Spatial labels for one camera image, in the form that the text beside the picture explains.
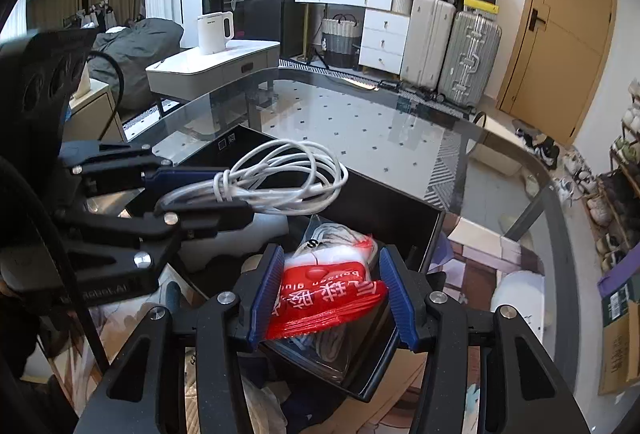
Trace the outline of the overturned beige waste bin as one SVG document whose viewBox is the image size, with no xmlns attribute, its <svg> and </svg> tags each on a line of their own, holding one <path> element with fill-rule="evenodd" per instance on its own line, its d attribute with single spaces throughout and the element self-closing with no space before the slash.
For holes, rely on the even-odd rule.
<svg viewBox="0 0 640 434">
<path fill-rule="evenodd" d="M 480 140 L 469 140 L 466 153 L 470 159 L 506 177 L 515 176 L 534 162 L 524 140 L 486 112 L 477 113 L 473 123 L 486 136 Z"/>
</svg>

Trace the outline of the grey bean bag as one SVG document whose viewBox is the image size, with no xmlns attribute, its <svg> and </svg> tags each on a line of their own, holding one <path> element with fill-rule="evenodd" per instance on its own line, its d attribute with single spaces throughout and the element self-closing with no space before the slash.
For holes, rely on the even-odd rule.
<svg viewBox="0 0 640 434">
<path fill-rule="evenodd" d="M 92 48 L 118 63 L 124 78 L 121 113 L 142 112 L 155 104 L 145 69 L 178 54 L 183 27 L 172 20 L 145 18 L 117 32 L 99 33 Z"/>
</svg>

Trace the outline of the wooden low cabinet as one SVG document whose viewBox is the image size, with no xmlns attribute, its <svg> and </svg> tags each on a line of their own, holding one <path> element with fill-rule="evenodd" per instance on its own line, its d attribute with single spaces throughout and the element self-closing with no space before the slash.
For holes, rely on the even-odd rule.
<svg viewBox="0 0 640 434">
<path fill-rule="evenodd" d="M 90 79 L 88 92 L 70 100 L 62 141 L 99 139 L 114 108 L 111 87 Z"/>
</svg>

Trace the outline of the wooden door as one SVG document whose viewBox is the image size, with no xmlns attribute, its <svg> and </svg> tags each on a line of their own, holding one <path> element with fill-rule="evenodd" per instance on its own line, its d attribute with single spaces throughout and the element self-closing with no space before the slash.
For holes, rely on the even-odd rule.
<svg viewBox="0 0 640 434">
<path fill-rule="evenodd" d="M 525 0 L 497 107 L 564 146 L 608 60 L 617 0 Z"/>
</svg>

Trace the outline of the red balloon glue bag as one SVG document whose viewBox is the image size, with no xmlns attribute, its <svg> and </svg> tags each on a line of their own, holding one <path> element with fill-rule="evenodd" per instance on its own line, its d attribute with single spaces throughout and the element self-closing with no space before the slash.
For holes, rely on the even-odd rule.
<svg viewBox="0 0 640 434">
<path fill-rule="evenodd" d="M 285 265 L 266 338 L 304 336 L 357 320 L 387 296 L 360 261 Z"/>
</svg>

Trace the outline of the white electric kettle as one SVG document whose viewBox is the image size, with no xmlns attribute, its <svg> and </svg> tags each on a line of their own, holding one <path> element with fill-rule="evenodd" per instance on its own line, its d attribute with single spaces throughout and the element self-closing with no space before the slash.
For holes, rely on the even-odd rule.
<svg viewBox="0 0 640 434">
<path fill-rule="evenodd" d="M 198 48 L 205 55 L 221 53 L 227 43 L 234 38 L 232 12 L 211 12 L 196 20 L 198 27 Z"/>
</svg>

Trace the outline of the silver suitcase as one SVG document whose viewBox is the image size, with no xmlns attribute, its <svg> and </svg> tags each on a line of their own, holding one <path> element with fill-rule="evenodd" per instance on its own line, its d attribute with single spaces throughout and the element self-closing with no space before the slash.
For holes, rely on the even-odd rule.
<svg viewBox="0 0 640 434">
<path fill-rule="evenodd" d="M 495 21 L 472 12 L 458 12 L 442 64 L 439 94 L 461 108 L 475 108 L 494 68 L 501 35 Z"/>
</svg>

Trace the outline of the white side table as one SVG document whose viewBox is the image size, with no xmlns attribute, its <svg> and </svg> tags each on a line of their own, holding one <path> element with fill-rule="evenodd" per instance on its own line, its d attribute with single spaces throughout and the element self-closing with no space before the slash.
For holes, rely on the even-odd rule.
<svg viewBox="0 0 640 434">
<path fill-rule="evenodd" d="M 177 102 L 190 102 L 264 69 L 277 68 L 280 43 L 231 40 L 220 53 L 199 47 L 185 50 L 145 69 L 150 91 Z"/>
</svg>

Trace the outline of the white vanity desk with drawers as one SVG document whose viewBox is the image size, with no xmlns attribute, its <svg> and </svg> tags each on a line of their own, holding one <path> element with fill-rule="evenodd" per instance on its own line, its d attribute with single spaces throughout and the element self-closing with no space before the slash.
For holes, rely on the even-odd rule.
<svg viewBox="0 0 640 434">
<path fill-rule="evenodd" d="M 295 1 L 334 10 L 320 24 L 321 56 L 328 66 L 400 73 L 412 0 Z"/>
</svg>

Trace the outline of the black cardboard box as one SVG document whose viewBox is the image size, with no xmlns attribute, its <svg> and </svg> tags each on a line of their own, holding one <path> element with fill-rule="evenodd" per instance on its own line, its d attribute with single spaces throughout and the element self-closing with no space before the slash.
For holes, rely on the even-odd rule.
<svg viewBox="0 0 640 434">
<path fill-rule="evenodd" d="M 338 198 L 311 216 L 291 216 L 277 236 L 287 268 L 302 266 L 309 279 L 291 284 L 302 306 L 318 294 L 323 304 L 349 295 L 367 301 L 382 290 L 378 257 L 386 246 L 415 272 L 426 272 L 442 231 L 444 212 L 390 186 L 350 172 Z M 306 336 L 269 340 L 265 346 L 289 364 L 340 388 L 360 402 L 375 393 L 399 344 L 387 301 Z"/>
</svg>

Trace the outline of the wooden shoe rack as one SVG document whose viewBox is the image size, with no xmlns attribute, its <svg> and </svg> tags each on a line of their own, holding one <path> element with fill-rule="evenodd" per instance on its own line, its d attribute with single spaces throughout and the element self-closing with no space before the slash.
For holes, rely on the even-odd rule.
<svg viewBox="0 0 640 434">
<path fill-rule="evenodd" d="M 628 86 L 631 105 L 620 119 L 620 136 L 610 146 L 611 169 L 596 177 L 597 193 L 587 200 L 602 272 L 609 272 L 639 244 L 639 81 Z"/>
</svg>

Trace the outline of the woven laundry basket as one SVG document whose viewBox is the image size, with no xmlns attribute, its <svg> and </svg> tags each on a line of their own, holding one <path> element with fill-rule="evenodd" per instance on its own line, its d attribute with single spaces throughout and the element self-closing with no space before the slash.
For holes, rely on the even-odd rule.
<svg viewBox="0 0 640 434">
<path fill-rule="evenodd" d="M 333 68 L 350 68 L 354 63 L 355 46 L 360 44 L 362 24 L 351 14 L 323 18 L 321 24 L 322 57 Z"/>
</svg>

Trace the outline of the white suitcase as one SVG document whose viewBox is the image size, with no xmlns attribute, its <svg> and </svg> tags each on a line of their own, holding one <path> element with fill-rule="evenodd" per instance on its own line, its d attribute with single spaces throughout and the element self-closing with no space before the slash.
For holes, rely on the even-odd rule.
<svg viewBox="0 0 640 434">
<path fill-rule="evenodd" d="M 454 16 L 456 9 L 448 2 L 413 0 L 400 69 L 403 81 L 436 90 Z"/>
</svg>

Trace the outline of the brown cardboard box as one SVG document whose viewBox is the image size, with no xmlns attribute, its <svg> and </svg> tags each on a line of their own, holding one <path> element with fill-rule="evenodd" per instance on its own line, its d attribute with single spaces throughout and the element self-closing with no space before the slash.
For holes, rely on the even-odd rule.
<svg viewBox="0 0 640 434">
<path fill-rule="evenodd" d="M 602 301 L 603 343 L 599 394 L 639 382 L 639 297 L 631 280 Z"/>
</svg>

